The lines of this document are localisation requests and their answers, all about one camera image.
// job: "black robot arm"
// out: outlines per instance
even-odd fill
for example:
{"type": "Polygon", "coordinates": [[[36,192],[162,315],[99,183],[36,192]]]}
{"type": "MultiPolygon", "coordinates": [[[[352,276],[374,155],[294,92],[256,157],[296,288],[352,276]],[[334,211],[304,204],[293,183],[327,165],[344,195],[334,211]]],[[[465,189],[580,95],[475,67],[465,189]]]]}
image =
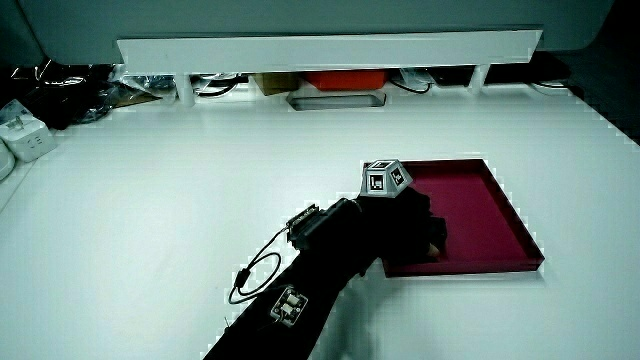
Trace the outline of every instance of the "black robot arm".
{"type": "Polygon", "coordinates": [[[377,257],[426,256],[430,243],[442,246],[444,222],[431,216],[429,205],[427,196],[407,188],[393,199],[358,197],[324,211],[307,209],[288,224],[299,255],[205,359],[307,359],[351,278],[363,275],[377,257]]]}

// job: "white table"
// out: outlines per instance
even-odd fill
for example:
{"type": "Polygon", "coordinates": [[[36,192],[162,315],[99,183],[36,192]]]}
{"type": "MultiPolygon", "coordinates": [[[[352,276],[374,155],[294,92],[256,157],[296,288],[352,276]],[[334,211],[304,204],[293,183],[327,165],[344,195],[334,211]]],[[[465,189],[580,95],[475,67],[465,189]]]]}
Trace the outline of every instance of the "white table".
{"type": "Polygon", "coordinates": [[[385,90],[377,109],[237,93],[58,132],[0,183],[0,358],[198,359],[243,309],[235,272],[290,216],[352,196],[363,161],[464,157],[504,182],[543,268],[387,280],[374,263],[312,358],[640,358],[638,146],[565,90],[385,90]]]}

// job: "red container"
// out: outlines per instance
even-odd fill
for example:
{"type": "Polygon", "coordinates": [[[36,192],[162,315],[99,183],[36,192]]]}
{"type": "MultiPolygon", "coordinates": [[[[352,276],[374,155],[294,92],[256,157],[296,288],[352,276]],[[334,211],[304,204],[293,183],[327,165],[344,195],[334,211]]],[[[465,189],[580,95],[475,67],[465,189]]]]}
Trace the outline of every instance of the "red container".
{"type": "Polygon", "coordinates": [[[404,162],[411,187],[447,223],[437,262],[392,265],[387,277],[535,271],[544,256],[481,159],[404,162]]]}
{"type": "Polygon", "coordinates": [[[375,90],[387,81],[386,70],[310,71],[305,79],[318,90],[375,90]]]}

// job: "red tray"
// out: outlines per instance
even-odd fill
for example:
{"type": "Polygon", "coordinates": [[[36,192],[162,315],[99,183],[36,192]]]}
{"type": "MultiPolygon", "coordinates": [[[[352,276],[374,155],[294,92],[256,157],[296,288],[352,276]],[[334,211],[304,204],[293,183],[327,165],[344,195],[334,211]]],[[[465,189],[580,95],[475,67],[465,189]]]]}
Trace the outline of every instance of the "red tray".
{"type": "Polygon", "coordinates": [[[447,223],[437,262],[391,265],[387,277],[535,271],[544,256],[481,159],[403,162],[411,187],[447,223]]]}

